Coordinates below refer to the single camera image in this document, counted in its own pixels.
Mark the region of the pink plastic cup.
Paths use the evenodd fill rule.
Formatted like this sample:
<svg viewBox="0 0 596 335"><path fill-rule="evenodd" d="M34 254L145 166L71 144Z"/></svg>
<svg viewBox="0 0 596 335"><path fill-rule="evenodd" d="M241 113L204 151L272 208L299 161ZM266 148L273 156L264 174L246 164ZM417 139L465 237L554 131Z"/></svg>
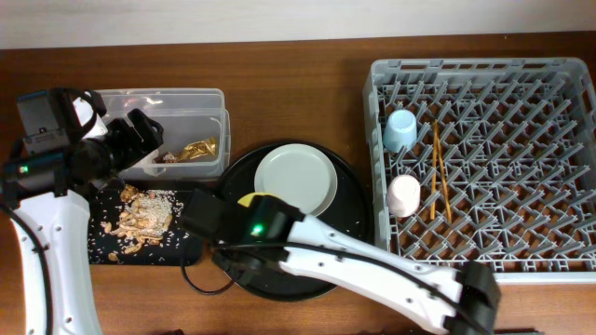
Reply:
<svg viewBox="0 0 596 335"><path fill-rule="evenodd" d="M419 208L421 186L411 175L399 175L387 187L386 206L390 214L405 218Z"/></svg>

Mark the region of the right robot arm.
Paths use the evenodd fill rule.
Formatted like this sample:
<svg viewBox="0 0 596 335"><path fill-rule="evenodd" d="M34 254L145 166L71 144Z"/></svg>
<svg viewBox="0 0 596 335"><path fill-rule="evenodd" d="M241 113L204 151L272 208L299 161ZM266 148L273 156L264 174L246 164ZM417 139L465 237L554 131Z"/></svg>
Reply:
<svg viewBox="0 0 596 335"><path fill-rule="evenodd" d="M346 288L434 334L492 334L501 292L490 267L423 264L374 247L272 195L247 206L196 190L180 225L233 258Z"/></svg>

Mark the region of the light blue plastic cup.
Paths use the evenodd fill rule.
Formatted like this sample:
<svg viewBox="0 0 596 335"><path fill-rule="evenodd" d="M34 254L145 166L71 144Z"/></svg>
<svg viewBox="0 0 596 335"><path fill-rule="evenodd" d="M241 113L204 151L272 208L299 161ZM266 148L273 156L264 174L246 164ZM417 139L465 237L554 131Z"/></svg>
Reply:
<svg viewBox="0 0 596 335"><path fill-rule="evenodd" d="M383 144L389 152L398 153L402 148L412 150L417 143L417 123L408 110L396 110L386 121Z"/></svg>

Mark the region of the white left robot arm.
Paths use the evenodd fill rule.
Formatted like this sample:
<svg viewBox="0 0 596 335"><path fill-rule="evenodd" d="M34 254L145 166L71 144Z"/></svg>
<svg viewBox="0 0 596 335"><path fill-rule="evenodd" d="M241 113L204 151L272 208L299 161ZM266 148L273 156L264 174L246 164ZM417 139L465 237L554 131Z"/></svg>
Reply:
<svg viewBox="0 0 596 335"><path fill-rule="evenodd" d="M163 143L139 109L103 123L93 90L51 88L17 100L25 136L1 168L1 209L20 243L29 334L99 334L88 262L88 189Z"/></svg>

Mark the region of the wooden chopstick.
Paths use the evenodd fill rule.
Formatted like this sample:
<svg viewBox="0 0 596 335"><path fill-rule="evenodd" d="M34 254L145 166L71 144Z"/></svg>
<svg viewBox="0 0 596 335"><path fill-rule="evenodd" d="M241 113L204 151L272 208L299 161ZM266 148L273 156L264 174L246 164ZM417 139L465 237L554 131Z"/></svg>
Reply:
<svg viewBox="0 0 596 335"><path fill-rule="evenodd" d="M447 217L447 222L449 224L453 223L453 213L451 208L451 202L449 198L449 188L446 180L446 169L442 158L442 146L440 144L440 133L439 133L439 121L435 120L434 122L434 143L436 146L436 152L438 155L438 162L440 168L440 178L441 178L441 187L443 192L444 204L445 204L445 213Z"/></svg>
<svg viewBox="0 0 596 335"><path fill-rule="evenodd" d="M433 152L432 152L432 168L433 168L433 176L431 179L431 194L433 195L436 193L437 190L437 173L436 173L436 168L437 168L437 162L438 162L438 140L439 140L439 131L438 131L438 120L434 121L433 124ZM436 217L436 212L435 212L435 205L436 205L436 200L433 198L431 199L431 204L430 204L430 213L429 213L429 218L434 221L435 217Z"/></svg>

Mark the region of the food scraps pile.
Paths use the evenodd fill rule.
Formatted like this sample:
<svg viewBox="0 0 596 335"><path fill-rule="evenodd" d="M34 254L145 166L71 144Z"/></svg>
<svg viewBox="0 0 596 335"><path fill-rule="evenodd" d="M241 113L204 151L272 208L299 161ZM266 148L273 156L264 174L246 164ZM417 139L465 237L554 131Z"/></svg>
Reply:
<svg viewBox="0 0 596 335"><path fill-rule="evenodd" d="M176 265L190 235L178 227L183 194L130 184L103 189L89 201L91 264Z"/></svg>

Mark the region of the gold candy wrapper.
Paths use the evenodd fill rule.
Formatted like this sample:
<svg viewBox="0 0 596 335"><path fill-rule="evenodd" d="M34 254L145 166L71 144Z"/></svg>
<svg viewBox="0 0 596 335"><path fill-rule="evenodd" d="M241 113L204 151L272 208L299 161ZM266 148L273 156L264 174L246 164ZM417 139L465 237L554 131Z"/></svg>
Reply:
<svg viewBox="0 0 596 335"><path fill-rule="evenodd" d="M185 163L203 156L215 157L217 153L218 142L214 137L210 137L185 145L177 154L167 152L158 155L154 162L160 164Z"/></svg>

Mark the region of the yellow bowl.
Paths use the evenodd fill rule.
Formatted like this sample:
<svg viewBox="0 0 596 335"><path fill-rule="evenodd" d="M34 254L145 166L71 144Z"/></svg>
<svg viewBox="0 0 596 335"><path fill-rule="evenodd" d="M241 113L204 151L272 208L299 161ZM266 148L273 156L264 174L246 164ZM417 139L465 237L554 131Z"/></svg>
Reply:
<svg viewBox="0 0 596 335"><path fill-rule="evenodd" d="M237 202L241 206L248 208L251 205L253 198L256 196L271 196L271 194L264 193L264 192L253 192L253 193L245 194L240 199L238 199Z"/></svg>

